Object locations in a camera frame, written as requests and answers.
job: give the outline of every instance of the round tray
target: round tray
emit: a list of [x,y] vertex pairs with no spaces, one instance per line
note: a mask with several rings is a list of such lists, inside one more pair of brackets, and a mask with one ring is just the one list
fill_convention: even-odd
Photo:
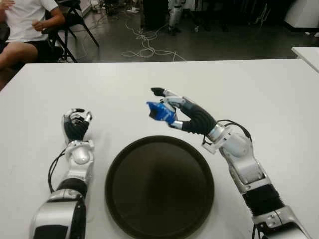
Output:
[[207,218],[214,181],[203,156],[190,144],[150,136],[123,149],[105,182],[109,211],[139,239],[185,238]]

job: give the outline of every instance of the gray floor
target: gray floor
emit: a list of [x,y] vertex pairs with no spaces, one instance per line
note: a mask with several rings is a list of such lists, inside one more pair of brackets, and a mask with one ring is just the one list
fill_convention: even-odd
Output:
[[[139,29],[139,15],[128,15],[124,12],[117,16],[106,17],[90,12],[85,21],[100,47],[97,48],[90,36],[82,31],[81,26],[73,27],[77,40],[69,35],[69,49],[79,62],[140,62],[172,61],[173,54],[154,55],[151,58],[125,57],[125,51],[138,52],[142,49],[141,40],[136,39],[132,31],[125,26]],[[220,24],[212,24],[211,32],[200,28],[194,31],[194,23],[183,19],[180,24],[182,33],[169,36],[166,28],[151,41],[156,50],[176,51],[187,61],[202,60],[240,60],[240,59],[275,59],[295,58],[291,51],[293,46],[319,46],[319,38],[306,35],[304,32],[290,32],[283,26],[230,25],[228,32],[221,30]]]

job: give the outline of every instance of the white cable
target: white cable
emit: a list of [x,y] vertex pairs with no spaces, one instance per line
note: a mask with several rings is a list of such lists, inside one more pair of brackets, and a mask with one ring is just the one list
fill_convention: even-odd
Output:
[[159,56],[166,56],[166,55],[173,55],[173,59],[172,61],[175,61],[175,57],[178,56],[180,59],[182,59],[183,61],[186,61],[183,57],[181,57],[180,55],[178,55],[178,53],[176,51],[167,51],[167,50],[156,50],[154,47],[150,46],[150,41],[156,39],[158,37],[158,32],[163,28],[166,27],[167,24],[165,24],[164,26],[160,27],[157,31],[147,31],[144,34],[143,33],[136,33],[135,30],[133,28],[128,27],[127,25],[127,21],[125,22],[125,27],[128,30],[131,30],[132,33],[136,36],[136,40],[141,40],[141,44],[143,49],[141,49],[138,52],[134,52],[134,51],[126,51],[126,52],[122,52],[121,55],[125,56],[125,57],[142,57],[142,58],[151,58],[154,55],[159,55]]

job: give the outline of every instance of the white t-shirt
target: white t-shirt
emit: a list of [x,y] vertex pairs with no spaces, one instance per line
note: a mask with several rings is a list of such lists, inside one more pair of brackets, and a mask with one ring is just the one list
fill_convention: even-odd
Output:
[[45,10],[58,7],[54,0],[14,0],[15,5],[6,10],[6,22],[10,27],[7,42],[42,41],[47,39],[40,31],[32,27],[32,21],[45,20]]

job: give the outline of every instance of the white table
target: white table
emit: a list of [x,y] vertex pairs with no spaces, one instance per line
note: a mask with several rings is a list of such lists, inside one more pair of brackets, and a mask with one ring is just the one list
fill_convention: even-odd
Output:
[[319,47],[293,47],[292,51],[319,73]]
[[[202,136],[148,117],[146,101],[158,100],[149,90],[154,86],[190,97],[216,119],[246,126],[282,199],[319,238],[319,81],[301,59],[26,65],[0,92],[1,238],[27,238],[33,214],[49,195],[48,167],[64,147],[61,116],[74,107],[94,116],[87,133],[96,145],[87,239],[129,238],[105,206],[106,173],[126,145],[156,134],[191,143],[214,176],[211,214],[190,239],[250,238],[251,215],[224,158],[202,148]],[[54,187],[66,165],[59,162]]]

